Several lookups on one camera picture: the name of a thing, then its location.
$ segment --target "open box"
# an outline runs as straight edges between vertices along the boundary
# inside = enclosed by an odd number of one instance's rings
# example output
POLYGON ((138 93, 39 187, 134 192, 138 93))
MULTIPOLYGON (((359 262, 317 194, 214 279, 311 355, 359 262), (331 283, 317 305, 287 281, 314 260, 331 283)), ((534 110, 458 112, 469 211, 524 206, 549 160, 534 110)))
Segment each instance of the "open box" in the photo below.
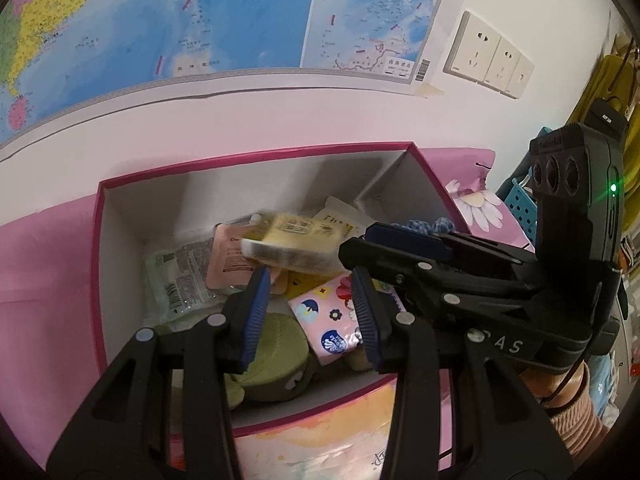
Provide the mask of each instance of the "open box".
MULTIPOLYGON (((433 222, 446 216, 466 231, 454 203, 410 142, 224 156, 102 182, 92 248, 92 323, 101 367, 106 368, 143 325, 142 262, 149 246, 260 209, 315 213, 329 195, 377 221, 433 222)), ((365 372, 312 383, 288 402, 233 412, 234 434, 322 412, 388 380, 365 372)))

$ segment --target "teal basket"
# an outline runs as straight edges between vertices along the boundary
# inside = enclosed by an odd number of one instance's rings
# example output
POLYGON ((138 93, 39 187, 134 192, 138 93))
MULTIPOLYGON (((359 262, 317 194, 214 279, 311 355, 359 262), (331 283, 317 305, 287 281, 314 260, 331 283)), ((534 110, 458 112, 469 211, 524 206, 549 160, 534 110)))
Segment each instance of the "teal basket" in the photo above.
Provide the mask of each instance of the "teal basket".
POLYGON ((538 207, 531 197, 520 187, 517 179, 512 180, 513 187, 507 195, 504 203, 511 211, 511 214, 520 224, 524 234, 531 242, 536 245, 536 223, 538 220, 538 207))

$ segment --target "white wall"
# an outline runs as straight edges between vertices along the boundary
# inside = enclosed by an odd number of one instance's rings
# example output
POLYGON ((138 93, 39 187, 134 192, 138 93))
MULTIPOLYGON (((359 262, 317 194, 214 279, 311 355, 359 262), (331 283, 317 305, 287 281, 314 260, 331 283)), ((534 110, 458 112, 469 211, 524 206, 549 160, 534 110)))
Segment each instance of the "white wall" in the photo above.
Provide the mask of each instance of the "white wall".
MULTIPOLYGON (((129 171, 331 142, 491 148, 497 159, 488 185, 495 189, 541 126, 566 121, 620 18, 609 0, 466 0, 464 9, 535 63, 522 99, 443 73, 445 54, 432 80, 444 95, 428 99, 296 89, 143 105, 69 127, 0 162, 0 224, 91 194, 100 180, 129 171)), ((447 51, 454 35, 455 28, 447 51)))

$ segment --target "wall socket panel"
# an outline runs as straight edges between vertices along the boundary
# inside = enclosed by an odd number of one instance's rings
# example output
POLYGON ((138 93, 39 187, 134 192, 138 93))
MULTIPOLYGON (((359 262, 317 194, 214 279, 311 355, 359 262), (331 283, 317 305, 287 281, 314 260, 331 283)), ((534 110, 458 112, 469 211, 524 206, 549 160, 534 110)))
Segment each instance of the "wall socket panel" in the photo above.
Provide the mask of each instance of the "wall socket panel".
POLYGON ((533 63, 493 27, 466 10, 444 72, 478 82, 519 99, 533 63))

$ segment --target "blue ocean on map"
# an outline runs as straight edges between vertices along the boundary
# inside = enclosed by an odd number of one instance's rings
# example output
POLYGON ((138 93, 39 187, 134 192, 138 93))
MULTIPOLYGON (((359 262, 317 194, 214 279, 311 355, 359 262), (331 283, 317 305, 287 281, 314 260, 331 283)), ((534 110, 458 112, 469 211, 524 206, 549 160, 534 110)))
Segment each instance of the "blue ocean on map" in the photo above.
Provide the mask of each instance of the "blue ocean on map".
POLYGON ((301 66, 380 76, 387 56, 417 59, 435 1, 86 0, 39 32, 12 84, 2 79, 12 59, 0 59, 0 146, 69 107, 181 76, 301 66))

